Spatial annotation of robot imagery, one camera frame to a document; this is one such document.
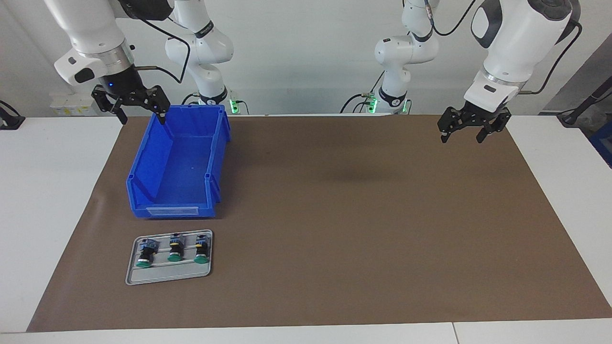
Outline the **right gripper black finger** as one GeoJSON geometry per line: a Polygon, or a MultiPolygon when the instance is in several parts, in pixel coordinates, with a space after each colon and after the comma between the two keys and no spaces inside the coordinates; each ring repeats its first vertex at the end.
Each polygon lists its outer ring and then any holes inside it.
{"type": "Polygon", "coordinates": [[[122,125],[127,124],[128,117],[122,109],[122,98],[118,98],[112,103],[109,100],[109,94],[105,91],[103,86],[95,86],[92,90],[92,98],[94,98],[98,108],[102,112],[111,113],[115,115],[122,125]]]}
{"type": "Polygon", "coordinates": [[[143,107],[156,115],[158,122],[166,124],[166,114],[171,102],[161,86],[153,86],[144,90],[143,107]]]}

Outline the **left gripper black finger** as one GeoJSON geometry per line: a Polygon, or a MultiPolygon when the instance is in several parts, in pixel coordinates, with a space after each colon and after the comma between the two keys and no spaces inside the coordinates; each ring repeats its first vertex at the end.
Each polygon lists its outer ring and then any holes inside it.
{"type": "Polygon", "coordinates": [[[447,107],[437,122],[438,130],[441,133],[442,143],[446,143],[453,132],[461,130],[466,126],[465,111],[463,109],[447,107]]]}
{"type": "Polygon", "coordinates": [[[486,137],[492,133],[503,131],[511,116],[509,109],[501,109],[494,119],[483,120],[481,130],[476,136],[477,143],[483,143],[486,137]]]}

